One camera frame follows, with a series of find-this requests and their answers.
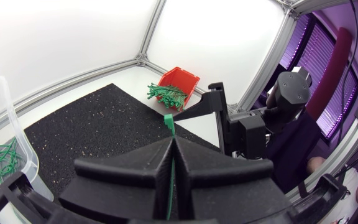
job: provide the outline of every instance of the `white backdrop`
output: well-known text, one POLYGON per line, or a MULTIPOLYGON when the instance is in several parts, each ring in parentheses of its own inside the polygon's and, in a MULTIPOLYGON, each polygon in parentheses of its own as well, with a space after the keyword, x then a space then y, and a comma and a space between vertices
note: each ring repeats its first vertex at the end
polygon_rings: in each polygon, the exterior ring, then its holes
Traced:
POLYGON ((284 17, 273 0, 168 0, 147 54, 167 70, 179 66, 199 76, 204 90, 223 82, 227 103, 238 103, 284 17))
POLYGON ((0 76, 12 99, 134 58, 156 0, 0 0, 0 76))

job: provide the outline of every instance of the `person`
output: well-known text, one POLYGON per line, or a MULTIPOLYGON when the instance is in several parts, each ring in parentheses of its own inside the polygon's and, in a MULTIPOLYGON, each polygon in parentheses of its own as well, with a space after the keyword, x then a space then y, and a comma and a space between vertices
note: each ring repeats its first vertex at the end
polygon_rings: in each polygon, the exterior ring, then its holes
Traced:
MULTIPOLYGON (((309 159, 307 171, 313 173, 325 161, 322 157, 309 159)), ((320 223, 347 223, 358 207, 358 172, 355 168, 345 173, 343 186, 347 187, 347 194, 334 206, 334 208, 320 221, 320 223)))

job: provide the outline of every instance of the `person's hand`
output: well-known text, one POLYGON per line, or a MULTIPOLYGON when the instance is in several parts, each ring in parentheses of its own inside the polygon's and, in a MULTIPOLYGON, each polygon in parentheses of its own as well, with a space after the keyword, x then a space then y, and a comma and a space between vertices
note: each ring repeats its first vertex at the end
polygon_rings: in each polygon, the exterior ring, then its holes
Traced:
POLYGON ((309 174, 312 174, 314 171, 316 171, 325 161, 323 157, 313 157, 309 159, 308 166, 306 167, 306 170, 309 174))

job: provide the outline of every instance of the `red bin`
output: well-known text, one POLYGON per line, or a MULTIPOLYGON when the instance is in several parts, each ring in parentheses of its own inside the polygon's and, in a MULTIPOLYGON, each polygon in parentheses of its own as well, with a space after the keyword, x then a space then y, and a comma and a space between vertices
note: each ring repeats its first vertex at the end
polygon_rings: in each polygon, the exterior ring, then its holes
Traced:
POLYGON ((187 72, 179 67, 175 67, 174 69, 165 73, 161 77, 158 85, 159 86, 173 85, 181 89, 184 93, 187 94, 187 97, 185 99, 185 104, 183 105, 186 106, 199 80, 200 80, 199 77, 191 74, 190 72, 187 72))

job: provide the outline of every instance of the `speckled rubber mat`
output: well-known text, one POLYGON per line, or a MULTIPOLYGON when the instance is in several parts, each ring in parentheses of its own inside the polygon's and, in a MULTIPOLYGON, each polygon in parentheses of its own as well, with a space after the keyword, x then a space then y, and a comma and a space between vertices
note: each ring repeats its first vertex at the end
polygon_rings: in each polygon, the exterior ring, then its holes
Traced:
MULTIPOLYGON (((178 125, 175 130, 183 138, 219 150, 178 125)), ((162 115, 113 84, 56 110, 25 133, 38 155, 39 175, 56 202, 75 176, 74 159, 116 156, 171 135, 162 115)), ((174 200, 172 218, 177 217, 174 200)))

